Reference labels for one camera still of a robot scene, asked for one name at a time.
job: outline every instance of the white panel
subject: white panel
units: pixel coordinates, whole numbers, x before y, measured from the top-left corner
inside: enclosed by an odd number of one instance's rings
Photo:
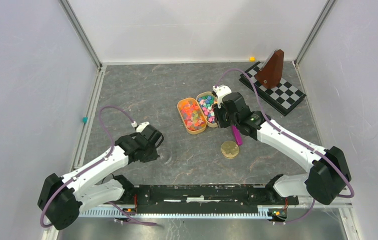
[[[71,0],[99,58],[111,62],[293,60],[325,0]]]
[[[44,179],[69,170],[95,75],[58,1],[0,1],[0,240],[40,239]]]
[[[352,174],[362,237],[378,239],[378,1],[338,1],[301,62],[324,145]]]

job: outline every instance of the black wire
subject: black wire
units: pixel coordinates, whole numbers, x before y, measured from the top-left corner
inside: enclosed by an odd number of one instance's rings
[[[115,177],[115,175],[113,175],[112,173],[106,175],[106,177],[108,177],[109,175],[112,175],[113,178]]]

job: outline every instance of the chessboard square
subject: chessboard square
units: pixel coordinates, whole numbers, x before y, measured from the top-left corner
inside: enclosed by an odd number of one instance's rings
[[[290,108],[290,106],[292,106],[290,103],[288,103],[288,102],[284,102],[284,103],[282,103],[282,106],[285,108],[285,109],[289,109]]]
[[[289,90],[291,90],[292,92],[296,92],[296,91],[298,91],[298,89],[297,89],[296,87],[294,87],[294,86],[291,86],[291,87],[289,88]]]
[[[285,93],[283,93],[282,95],[280,95],[280,97],[281,97],[282,99],[284,99],[284,100],[286,100],[286,99],[289,98],[289,96],[288,96],[287,94],[285,94]]]
[[[263,92],[267,90],[263,85],[259,86],[259,89],[261,89]]]
[[[290,82],[285,82],[283,85],[285,85],[287,88],[290,88],[292,86],[292,84],[290,84]]]
[[[278,103],[280,103],[280,104],[284,103],[284,99],[282,99],[281,97],[278,97],[278,98],[276,99],[276,101],[277,101]]]
[[[296,94],[296,95],[298,95],[299,97],[301,97],[302,95],[304,95],[304,93],[303,93],[303,92],[301,92],[301,91],[299,91],[299,90],[298,90],[298,91],[296,91],[296,92],[295,92],[295,94]]]
[[[287,90],[287,87],[285,87],[284,85],[280,86],[279,87],[280,90],[282,90],[283,92],[285,92]]]
[[[280,90],[280,89],[277,89],[276,91],[274,91],[275,93],[277,93],[279,96],[283,94],[283,91]]]
[[[284,93],[287,94],[287,95],[289,95],[289,96],[293,94],[293,92],[291,90],[289,90],[289,89],[286,90]]]
[[[254,69],[251,69],[251,71],[248,72],[248,76],[254,76],[257,72]]]
[[[289,104],[294,104],[295,103],[295,100],[293,99],[293,98],[288,98],[287,100],[286,100],[286,102],[288,102]]]
[[[298,95],[296,95],[296,94],[290,96],[290,98],[293,99],[294,101],[299,99]]]
[[[273,98],[274,100],[278,99],[279,98],[279,95],[277,95],[275,92],[273,92],[271,95],[270,95],[271,98]]]
[[[267,90],[265,90],[265,93],[268,94],[268,95],[271,95],[272,93],[274,93],[274,91],[271,90],[271,89],[267,89]]]

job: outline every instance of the purple object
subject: purple object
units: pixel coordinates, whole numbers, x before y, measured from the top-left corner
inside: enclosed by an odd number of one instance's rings
[[[232,125],[231,131],[233,132],[233,136],[234,136],[234,140],[236,141],[236,144],[238,146],[242,145],[243,142],[242,142],[242,137],[240,136],[239,130],[234,125]]]

